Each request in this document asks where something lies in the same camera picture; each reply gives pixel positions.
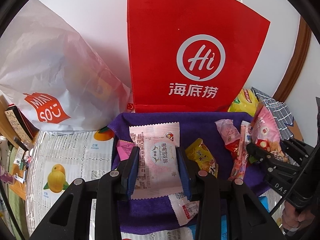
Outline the person right hand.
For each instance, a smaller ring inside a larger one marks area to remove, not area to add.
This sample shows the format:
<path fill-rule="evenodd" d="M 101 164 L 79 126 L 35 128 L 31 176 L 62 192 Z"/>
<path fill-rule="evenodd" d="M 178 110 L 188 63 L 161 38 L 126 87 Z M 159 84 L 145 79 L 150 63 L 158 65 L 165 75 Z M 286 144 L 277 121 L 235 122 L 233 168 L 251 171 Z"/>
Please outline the person right hand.
<path fill-rule="evenodd" d="M 286 230 L 298 229 L 302 230 L 309 226 L 315 216 L 311 213 L 310 209 L 305 209 L 301 213 L 298 213 L 294 206 L 289 202 L 284 202 L 284 210 L 282 214 L 282 225 Z"/>

